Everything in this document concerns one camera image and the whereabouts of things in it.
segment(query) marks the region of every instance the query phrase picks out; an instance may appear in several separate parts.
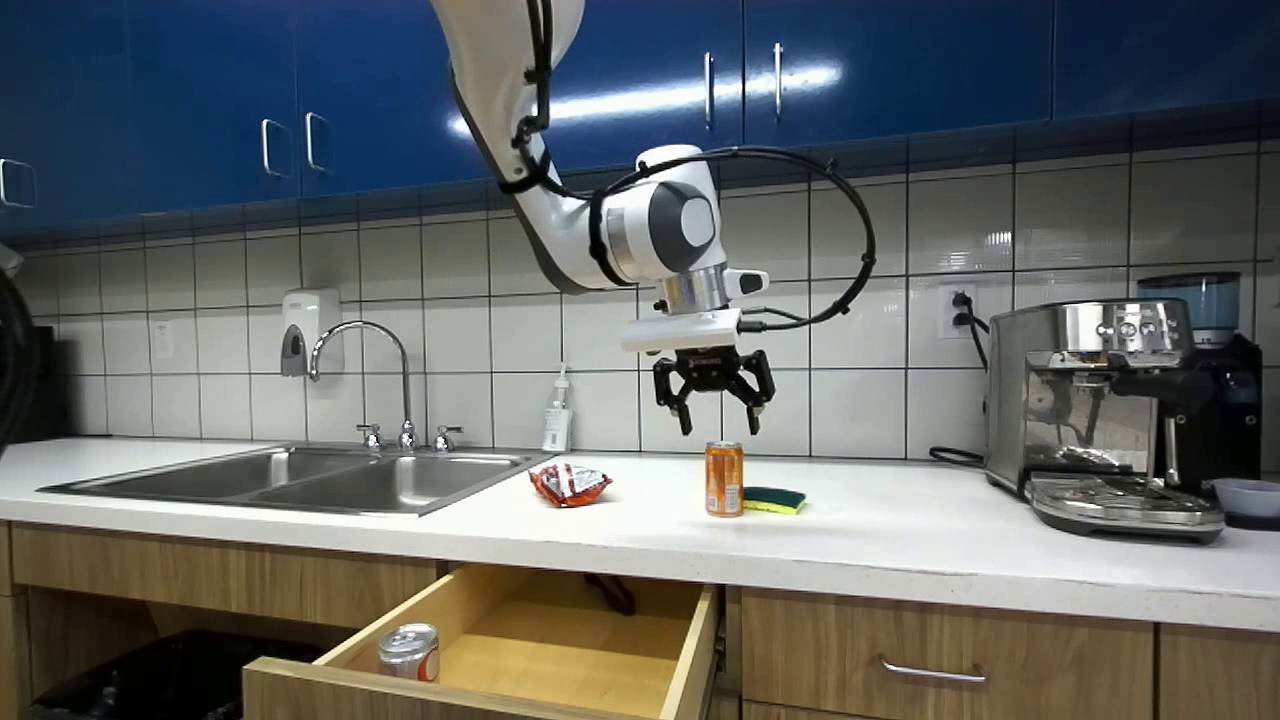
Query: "white tile wall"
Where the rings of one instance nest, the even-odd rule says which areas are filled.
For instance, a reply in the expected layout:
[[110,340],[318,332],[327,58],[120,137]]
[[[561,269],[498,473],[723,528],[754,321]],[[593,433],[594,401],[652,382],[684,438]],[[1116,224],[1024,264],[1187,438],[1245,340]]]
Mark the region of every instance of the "white tile wall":
[[[779,395],[762,433],[742,406],[692,395],[692,436],[652,401],[647,360],[614,332],[647,293],[561,296],[512,210],[245,227],[31,250],[19,286],[72,347],[77,425],[110,436],[338,438],[399,425],[399,360],[380,332],[343,332],[318,382],[276,376],[281,296],[338,286],[343,321],[387,324],[411,364],[425,436],[458,425],[478,446],[537,446],[557,364],[571,368],[571,445],[699,450],[742,438],[777,455],[928,455],[982,445],[982,373],[952,328],[952,293],[981,314],[1118,296],[1134,276],[1240,273],[1240,328],[1268,353],[1280,425],[1280,150],[1196,146],[906,172],[859,180],[880,232],[866,293],[831,324],[742,335],[769,347]],[[723,194],[731,264],[777,286],[747,305],[824,307],[855,273],[859,224],[824,184]]]

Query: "stainless steel sink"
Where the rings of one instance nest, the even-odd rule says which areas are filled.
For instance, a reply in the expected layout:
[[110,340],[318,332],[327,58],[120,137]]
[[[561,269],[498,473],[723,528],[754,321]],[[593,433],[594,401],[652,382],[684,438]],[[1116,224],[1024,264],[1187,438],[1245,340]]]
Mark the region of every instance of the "stainless steel sink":
[[517,450],[363,450],[290,446],[238,458],[50,482],[63,494],[126,494],[173,504],[236,504],[296,513],[431,513],[532,466]]

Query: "open drawer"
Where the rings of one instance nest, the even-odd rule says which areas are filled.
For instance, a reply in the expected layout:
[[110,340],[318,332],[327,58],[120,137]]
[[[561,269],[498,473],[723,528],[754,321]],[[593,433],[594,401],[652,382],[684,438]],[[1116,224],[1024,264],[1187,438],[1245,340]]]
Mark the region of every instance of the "open drawer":
[[[715,592],[628,579],[624,617],[571,571],[458,569],[315,665],[245,666],[249,720],[699,717]],[[441,682],[380,673],[380,640],[435,625]]]

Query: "kitchen counter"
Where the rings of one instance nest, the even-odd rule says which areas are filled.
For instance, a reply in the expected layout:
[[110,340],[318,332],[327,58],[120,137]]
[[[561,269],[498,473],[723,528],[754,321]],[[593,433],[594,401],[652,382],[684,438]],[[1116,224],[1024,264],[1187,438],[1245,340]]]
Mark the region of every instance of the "kitchen counter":
[[747,482],[807,491],[800,515],[703,515],[695,455],[577,455],[610,475],[593,506],[546,506],[525,475],[431,515],[263,513],[47,494],[263,445],[47,438],[0,458],[0,520],[376,555],[665,574],[1012,612],[1280,632],[1280,532],[1212,543],[1043,528],[972,466],[747,458]]

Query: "green object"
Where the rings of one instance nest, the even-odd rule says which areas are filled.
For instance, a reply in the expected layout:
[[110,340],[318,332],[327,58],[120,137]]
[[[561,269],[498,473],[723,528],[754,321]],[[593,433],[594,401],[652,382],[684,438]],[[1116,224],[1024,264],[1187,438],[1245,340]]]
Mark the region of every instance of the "green object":
[[747,486],[742,486],[742,498],[747,498],[747,504],[800,506],[800,504],[804,504],[804,491],[747,482]]

